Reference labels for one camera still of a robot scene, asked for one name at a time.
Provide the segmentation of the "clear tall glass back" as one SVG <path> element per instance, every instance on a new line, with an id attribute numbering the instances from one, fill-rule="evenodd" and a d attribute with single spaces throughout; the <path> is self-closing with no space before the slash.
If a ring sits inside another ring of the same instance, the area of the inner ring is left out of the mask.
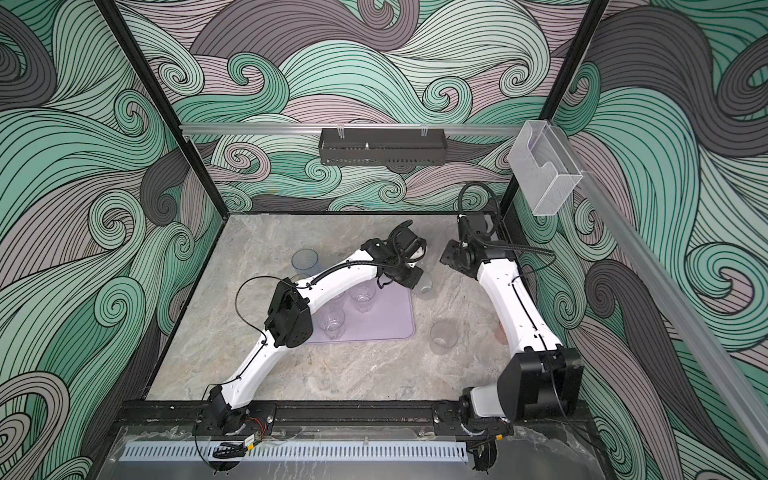
<path id="1" fill-rule="evenodd" d="M 318 327 L 329 340 L 338 340 L 343 336 L 345 320 L 345 312 L 340 307 L 324 306 L 318 311 Z"/>

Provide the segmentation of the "blue transparent tall glass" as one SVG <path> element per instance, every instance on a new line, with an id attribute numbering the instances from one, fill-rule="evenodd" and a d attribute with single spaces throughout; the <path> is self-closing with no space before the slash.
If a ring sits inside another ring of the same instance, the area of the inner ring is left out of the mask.
<path id="1" fill-rule="evenodd" d="M 297 250 L 291 257 L 291 265 L 300 276 L 313 276 L 322 270 L 318 253 L 310 248 Z"/>

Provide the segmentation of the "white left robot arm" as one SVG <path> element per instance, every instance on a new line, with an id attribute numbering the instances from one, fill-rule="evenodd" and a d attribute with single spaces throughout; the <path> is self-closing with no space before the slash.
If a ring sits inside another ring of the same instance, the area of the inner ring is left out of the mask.
<path id="1" fill-rule="evenodd" d="M 347 290 L 385 277 L 413 290 L 424 275 L 418 262 L 427 253 L 427 240 L 406 220 L 385 239 L 373 238 L 344 261 L 294 282 L 279 279 L 257 331 L 260 339 L 235 373 L 208 390 L 205 414 L 222 434 L 233 434 L 246 423 L 256 390 L 288 350 L 303 345 L 314 331 L 312 315 Z"/>

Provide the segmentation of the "lilac plastic tray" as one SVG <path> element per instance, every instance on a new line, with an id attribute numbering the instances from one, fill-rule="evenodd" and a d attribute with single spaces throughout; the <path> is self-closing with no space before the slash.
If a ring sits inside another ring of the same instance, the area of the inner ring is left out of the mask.
<path id="1" fill-rule="evenodd" d="M 343 309 L 346 315 L 343 336 L 338 340 L 326 338 L 318 327 L 317 312 L 312 314 L 313 334 L 307 340 L 309 344 L 405 340 L 413 336 L 415 323 L 409 289 L 396 283 L 383 289 L 378 288 L 375 304 L 367 313 L 359 313 L 354 309 L 348 290 L 322 306 Z"/>

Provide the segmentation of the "clear faceted glass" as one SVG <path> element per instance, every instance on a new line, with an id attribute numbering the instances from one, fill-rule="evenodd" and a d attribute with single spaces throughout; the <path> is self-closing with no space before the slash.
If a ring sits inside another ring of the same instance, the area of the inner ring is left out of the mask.
<path id="1" fill-rule="evenodd" d="M 354 309 L 359 313 L 369 312 L 375 304 L 377 291 L 378 288 L 372 281 L 360 283 L 349 289 L 348 293 Z"/>

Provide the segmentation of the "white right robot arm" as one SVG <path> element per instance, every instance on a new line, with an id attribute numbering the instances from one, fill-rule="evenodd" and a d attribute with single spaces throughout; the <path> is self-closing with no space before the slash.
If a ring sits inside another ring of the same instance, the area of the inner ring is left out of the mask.
<path id="1" fill-rule="evenodd" d="M 515 247 L 493 240 L 482 214 L 458 215 L 457 235 L 448 241 L 440 262 L 479 283 L 496 311 L 510 352 L 494 383 L 465 391 L 470 415 L 514 421 L 571 415 L 578 403 L 583 362 L 537 310 Z"/>

